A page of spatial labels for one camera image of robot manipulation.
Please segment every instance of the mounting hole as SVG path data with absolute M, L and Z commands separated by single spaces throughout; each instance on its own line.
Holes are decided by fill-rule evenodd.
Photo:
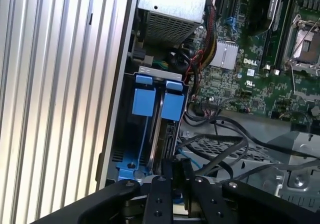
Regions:
M 162 216 L 162 211 L 157 210 L 157 211 L 155 211 L 154 215 L 156 217 L 161 217 Z
M 136 168 L 136 165 L 133 164 L 133 163 L 129 163 L 129 164 L 127 165 L 127 167 L 130 168 L 130 169 L 135 169 L 135 168 Z
M 216 215 L 217 215 L 218 217 L 220 217 L 220 218 L 223 218 L 223 217 L 224 217 L 224 215 L 223 215 L 223 213 L 222 213 L 221 211 L 218 211 L 218 212 L 216 213 Z

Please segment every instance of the black cable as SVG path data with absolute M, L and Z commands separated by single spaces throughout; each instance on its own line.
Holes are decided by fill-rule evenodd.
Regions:
M 211 155 L 208 155 L 208 154 L 205 154 L 203 153 L 202 151 L 199 151 L 197 149 L 195 149 L 192 145 L 187 145 L 186 146 L 187 149 L 189 149 L 189 151 L 191 151 L 192 153 L 196 154 L 197 156 L 201 157 L 201 158 L 204 158 L 208 161 L 212 161 L 214 159 L 213 156 Z M 220 163 L 218 163 L 218 165 L 220 166 L 220 170 L 221 169 L 225 169 L 225 171 L 229 174 L 230 176 L 230 179 L 233 179 L 234 178 L 234 171 L 232 170 L 231 166 L 229 164 L 227 164 L 226 162 L 224 161 L 220 161 Z
M 279 164 L 279 163 L 275 163 L 275 164 L 267 164 L 267 165 L 262 165 L 262 166 L 258 166 L 246 173 L 243 173 L 237 177 L 235 177 L 235 180 L 243 180 L 245 178 L 248 178 L 249 176 L 256 174 L 258 172 L 261 172 L 265 169 L 274 167 L 277 168 L 278 170 L 284 170 L 284 171 L 296 171 L 296 170 L 301 170 L 304 168 L 310 168 L 310 167 L 316 167 L 320 165 L 320 160 L 312 160 L 300 165 L 287 165 L 287 164 Z
M 237 143 L 237 142 L 241 142 L 243 140 L 243 138 L 241 136 L 233 136 L 233 135 L 213 135 L 213 134 L 199 134 L 199 135 L 195 135 L 194 137 L 191 137 L 187 140 L 184 140 L 183 142 L 181 142 L 180 144 L 178 144 L 176 146 L 176 149 L 181 149 L 187 145 L 190 145 L 193 142 L 196 142 L 200 139 L 210 139 L 210 140 L 219 140 L 222 142 L 231 142 L 231 143 Z
M 204 121 L 202 121 L 201 123 L 198 124 L 192 124 L 190 123 L 188 120 L 186 121 L 186 123 L 192 127 L 201 127 L 204 124 L 207 123 L 212 123 L 214 121 L 224 121 L 224 122 L 228 122 L 231 123 L 232 125 L 234 125 L 235 127 L 237 127 L 242 133 L 244 133 L 251 141 L 253 141 L 255 144 L 262 146 L 264 148 L 268 148 L 280 153 L 284 153 L 284 154 L 288 154 L 288 155 L 293 155 L 293 156 L 297 156 L 297 157 L 304 157 L 304 158 L 316 158 L 319 159 L 320 157 L 314 156 L 314 155 L 310 155 L 310 154 L 306 154 L 306 153 L 302 153 L 300 151 L 295 151 L 292 149 L 287 149 L 285 147 L 281 147 L 281 146 L 277 146 L 277 145 L 273 145 L 270 143 L 265 143 L 262 142 L 260 140 L 258 140 L 257 138 L 255 138 L 253 135 L 251 135 L 241 124 L 239 124 L 237 121 L 226 117 L 226 116 L 213 116 L 210 117 Z
M 212 161 L 208 163 L 208 165 L 204 166 L 203 168 L 200 168 L 199 170 L 196 170 L 194 173 L 199 176 L 205 176 L 207 173 L 209 173 L 218 163 L 220 163 L 222 160 L 224 160 L 226 157 L 228 157 L 230 154 L 234 153 L 235 151 L 244 148 L 248 144 L 246 139 L 242 139 L 237 144 L 233 144 L 232 146 L 225 149 L 223 152 L 221 152 L 219 155 L 217 155 Z
M 229 126 L 226 126 L 226 125 L 218 124 L 218 123 L 216 123 L 215 125 L 218 126 L 218 127 L 230 129 L 230 130 L 238 133 L 239 135 L 241 135 L 241 136 L 244 138 L 244 140 L 246 140 L 246 147 L 245 147 L 245 150 L 243 151 L 243 153 L 241 153 L 241 155 L 239 155 L 239 157 L 238 157 L 236 160 L 234 160 L 234 161 L 232 161 L 231 163 L 229 163 L 229 166 L 232 167 L 232 166 L 234 166 L 236 163 L 238 163 L 240 160 L 242 160 L 242 159 L 247 155 L 247 153 L 248 153 L 248 151 L 249 151 L 249 143 L 248 143 L 248 140 L 247 140 L 247 138 L 246 138 L 239 130 L 237 130 L 237 129 L 234 129 L 234 128 L 229 127 Z M 221 167 L 213 168 L 207 175 L 210 176 L 210 175 L 212 175 L 213 173 L 220 171 L 221 169 L 222 169 Z

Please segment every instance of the green circuit board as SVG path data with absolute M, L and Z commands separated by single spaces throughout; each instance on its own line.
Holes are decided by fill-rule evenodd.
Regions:
M 220 40 L 230 40 L 235 42 L 238 48 L 236 66 L 233 70 L 226 70 L 208 66 L 201 73 L 202 80 L 199 85 L 198 95 L 195 103 L 210 102 L 219 104 L 228 98 L 239 98 L 249 108 L 250 114 L 267 118 L 274 118 L 273 114 L 283 114 L 287 111 L 301 111 L 306 113 L 310 108 L 319 104 L 318 100 L 302 99 L 293 92 L 292 73 L 281 70 L 278 73 L 275 68 L 265 70 L 260 67 L 264 52 L 266 33 L 257 36 L 246 34 L 247 18 L 251 0 L 238 0 L 236 6 L 236 30 L 224 23 L 224 17 L 217 22 L 218 37 Z M 298 4 L 294 7 L 294 14 L 300 14 L 303 19 L 316 21 L 320 16 L 316 8 L 304 8 Z M 283 25 L 284 15 L 278 17 L 278 25 Z M 196 43 L 205 35 L 205 30 L 198 28 Z M 279 36 L 272 36 L 273 47 L 277 47 L 280 42 Z M 266 63 L 271 67 L 275 63 L 277 52 L 271 54 Z M 319 79 L 316 76 L 294 73 L 295 89 L 306 95 L 320 95 Z M 240 111 L 239 103 L 231 102 L 225 107 L 227 110 Z M 304 118 L 295 117 L 296 122 L 303 123 Z

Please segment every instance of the cable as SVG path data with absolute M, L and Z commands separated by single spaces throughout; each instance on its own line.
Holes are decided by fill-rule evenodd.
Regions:
M 247 140 L 242 139 L 239 143 L 233 144 L 232 146 L 225 149 L 219 155 L 217 155 L 212 161 L 208 163 L 208 165 L 202 167 L 199 170 L 196 170 L 194 173 L 196 175 L 205 176 L 209 173 L 218 163 L 228 157 L 230 154 L 234 153 L 235 151 L 244 148 L 248 144 Z
M 199 163 L 197 163 L 195 160 L 193 160 L 190 156 L 187 156 L 181 149 L 178 149 L 178 152 L 180 155 L 184 156 L 185 158 L 189 158 L 191 160 L 191 162 L 196 165 L 197 168 L 200 169 L 202 167 L 202 166 L 200 166 Z
M 277 168 L 278 170 L 283 170 L 283 171 L 296 171 L 296 170 L 315 167 L 315 166 L 319 166 L 319 165 L 320 165 L 320 160 L 312 160 L 312 161 L 309 161 L 309 162 L 306 162 L 306 163 L 303 163 L 300 165 L 287 165 L 287 164 L 278 164 L 278 163 L 267 164 L 267 165 L 258 166 L 258 167 L 254 168 L 246 173 L 243 173 L 243 174 L 235 177 L 234 179 L 235 180 L 243 180 L 253 174 L 256 174 L 258 172 L 261 172 L 261 171 L 268 169 L 268 168 L 271 168 L 271 167 L 274 167 L 274 168 Z
M 229 127 L 229 126 L 226 126 L 226 125 L 218 124 L 218 123 L 216 123 L 215 125 L 218 126 L 218 127 L 230 129 L 230 130 L 238 133 L 239 135 L 243 136 L 244 140 L 246 140 L 246 148 L 245 148 L 244 152 L 243 152 L 236 160 L 234 160 L 234 161 L 232 161 L 231 163 L 229 163 L 230 167 L 232 167 L 232 166 L 234 166 L 236 163 L 238 163 L 240 160 L 242 160 L 242 159 L 247 155 L 247 153 L 248 153 L 248 151 L 249 151 L 249 143 L 248 143 L 248 140 L 247 140 L 247 138 L 244 136 L 244 134 L 243 134 L 241 131 L 237 130 L 237 129 L 234 129 L 234 128 Z M 213 173 L 218 172 L 218 171 L 220 171 L 221 169 L 222 169 L 221 167 L 213 168 L 207 175 L 208 175 L 208 176 L 209 176 L 209 175 L 212 175 Z
M 252 140 L 254 143 L 256 143 L 257 145 L 262 146 L 264 148 L 272 149 L 272 150 L 277 151 L 277 152 L 281 152 L 281 153 L 285 153 L 285 154 L 289 154 L 289 155 L 293 155 L 293 156 L 297 156 L 297 157 L 306 157 L 306 158 L 319 159 L 319 157 L 314 156 L 314 155 L 310 155 L 310 154 L 302 153 L 302 152 L 295 151 L 295 150 L 292 150 L 292 149 L 287 149 L 287 148 L 284 148 L 284 147 L 281 147 L 281 146 L 273 145 L 273 144 L 270 144 L 270 143 L 262 142 L 262 141 L 256 139 L 254 136 L 252 136 L 237 121 L 235 121 L 235 120 L 233 120 L 233 119 L 231 119 L 229 117 L 226 117 L 226 116 L 214 116 L 213 118 L 211 118 L 210 121 L 212 122 L 212 121 L 217 121 L 217 120 L 231 123 L 232 125 L 237 127 L 241 132 L 243 132 L 250 140 Z
M 192 138 L 189 138 L 187 140 L 184 140 L 183 142 L 181 142 L 180 144 L 178 144 L 176 146 L 177 149 L 181 149 L 187 145 L 190 145 L 193 142 L 196 142 L 200 139 L 210 139 L 210 140 L 219 140 L 219 141 L 223 141 L 223 142 L 231 142 L 231 143 L 236 143 L 236 142 L 241 142 L 242 141 L 242 137 L 240 136 L 230 136 L 230 135 L 213 135 L 213 134 L 199 134 L 199 135 L 195 135 Z

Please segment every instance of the ribbed metal surface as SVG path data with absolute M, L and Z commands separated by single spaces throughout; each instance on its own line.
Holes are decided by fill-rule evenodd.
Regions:
M 233 70 L 236 66 L 239 46 L 233 42 L 218 41 L 216 55 L 210 66 Z
M 95 191 L 126 5 L 0 0 L 0 223 Z

